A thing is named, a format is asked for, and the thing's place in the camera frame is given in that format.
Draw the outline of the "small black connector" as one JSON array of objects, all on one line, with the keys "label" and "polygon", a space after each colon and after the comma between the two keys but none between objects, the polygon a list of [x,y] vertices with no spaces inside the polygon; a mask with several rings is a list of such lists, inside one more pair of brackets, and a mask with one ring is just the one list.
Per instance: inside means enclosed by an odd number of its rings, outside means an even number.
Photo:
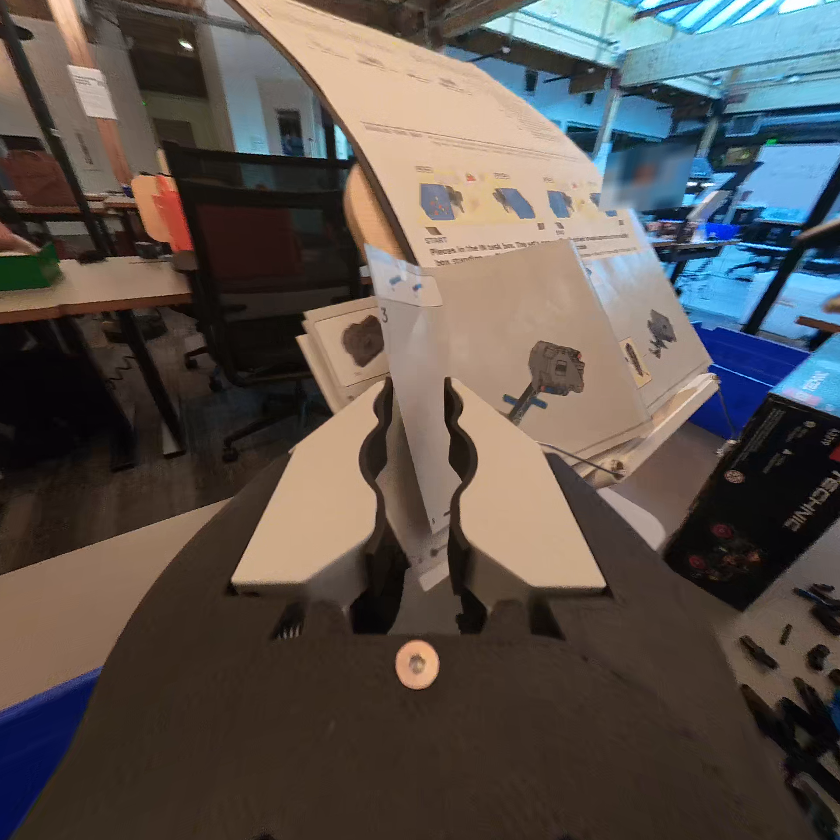
[{"label": "small black connector", "polygon": [[741,635],[738,638],[738,645],[747,658],[762,669],[770,671],[779,669],[779,662],[751,636]]}]

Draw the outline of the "black mesh office chair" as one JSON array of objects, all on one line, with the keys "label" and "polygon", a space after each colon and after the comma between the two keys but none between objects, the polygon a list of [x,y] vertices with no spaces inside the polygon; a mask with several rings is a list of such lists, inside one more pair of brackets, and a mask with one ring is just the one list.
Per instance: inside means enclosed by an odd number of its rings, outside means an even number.
[{"label": "black mesh office chair", "polygon": [[192,304],[219,375],[263,396],[236,444],[288,418],[328,417],[310,393],[298,337],[304,313],[361,295],[359,253],[343,211],[350,161],[163,143],[192,241]]}]

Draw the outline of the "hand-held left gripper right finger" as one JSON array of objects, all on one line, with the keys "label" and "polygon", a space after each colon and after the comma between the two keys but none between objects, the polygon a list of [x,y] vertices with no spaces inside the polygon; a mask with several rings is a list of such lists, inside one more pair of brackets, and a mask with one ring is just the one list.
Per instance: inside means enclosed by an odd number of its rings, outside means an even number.
[{"label": "hand-held left gripper right finger", "polygon": [[513,603],[533,634],[559,634],[553,602],[607,594],[558,479],[565,463],[454,377],[444,383],[444,420],[458,477],[448,530],[458,630],[479,634],[498,607]]}]

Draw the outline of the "green tray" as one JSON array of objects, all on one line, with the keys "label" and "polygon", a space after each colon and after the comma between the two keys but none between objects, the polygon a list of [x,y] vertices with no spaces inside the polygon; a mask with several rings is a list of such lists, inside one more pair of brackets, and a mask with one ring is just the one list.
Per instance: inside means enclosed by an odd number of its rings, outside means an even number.
[{"label": "green tray", "polygon": [[31,254],[23,251],[1,254],[1,291],[48,288],[61,278],[60,259],[52,242]]}]

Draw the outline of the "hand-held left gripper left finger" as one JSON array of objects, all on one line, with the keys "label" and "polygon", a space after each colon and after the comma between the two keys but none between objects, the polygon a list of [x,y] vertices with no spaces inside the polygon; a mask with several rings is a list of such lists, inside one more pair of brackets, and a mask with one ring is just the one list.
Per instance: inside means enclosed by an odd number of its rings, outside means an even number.
[{"label": "hand-held left gripper left finger", "polygon": [[393,397],[386,377],[291,450],[233,572],[238,595],[330,603],[358,634],[392,629],[408,566],[377,481]]}]

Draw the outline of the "black beam frame assembly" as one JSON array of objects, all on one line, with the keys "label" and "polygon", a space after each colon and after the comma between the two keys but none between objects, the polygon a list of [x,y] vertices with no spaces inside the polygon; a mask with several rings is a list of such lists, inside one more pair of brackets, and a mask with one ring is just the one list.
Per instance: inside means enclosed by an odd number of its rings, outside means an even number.
[{"label": "black beam frame assembly", "polygon": [[759,731],[780,750],[784,787],[813,832],[838,839],[838,691],[827,700],[802,677],[792,684],[796,698],[774,705],[747,684],[739,689]]}]

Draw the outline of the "instruction booklet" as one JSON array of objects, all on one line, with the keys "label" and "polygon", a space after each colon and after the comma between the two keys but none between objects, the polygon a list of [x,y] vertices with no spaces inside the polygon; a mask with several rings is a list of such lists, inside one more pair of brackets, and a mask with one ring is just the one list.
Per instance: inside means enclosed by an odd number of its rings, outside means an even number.
[{"label": "instruction booklet", "polygon": [[367,245],[374,295],[304,313],[297,341],[334,412],[394,382],[385,493],[407,505],[392,528],[424,589],[445,576],[455,472],[443,464],[443,411],[421,399],[446,376],[549,454],[584,460],[645,436],[654,412],[709,372],[651,248],[583,259],[558,240],[433,269]]}]

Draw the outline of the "grey desk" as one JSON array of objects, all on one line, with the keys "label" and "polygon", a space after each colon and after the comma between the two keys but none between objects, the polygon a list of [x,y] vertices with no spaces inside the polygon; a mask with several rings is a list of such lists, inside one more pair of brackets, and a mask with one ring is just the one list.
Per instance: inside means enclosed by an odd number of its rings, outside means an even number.
[{"label": "grey desk", "polygon": [[[101,669],[21,838],[810,838],[741,697],[792,687],[838,638],[794,595],[804,555],[728,624],[571,468],[607,594],[505,604],[458,636],[447,578],[412,567],[387,635],[339,608],[235,595],[286,465],[194,512],[2,575],[2,709]],[[749,635],[778,662],[741,651]]]}]

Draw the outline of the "printed toy set box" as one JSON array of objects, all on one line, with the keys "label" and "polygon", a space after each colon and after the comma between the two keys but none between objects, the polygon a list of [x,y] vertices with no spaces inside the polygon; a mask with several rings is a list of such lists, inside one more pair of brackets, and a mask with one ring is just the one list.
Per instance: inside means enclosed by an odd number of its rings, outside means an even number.
[{"label": "printed toy set box", "polygon": [[743,612],[839,514],[839,338],[765,397],[663,551],[669,568]]}]

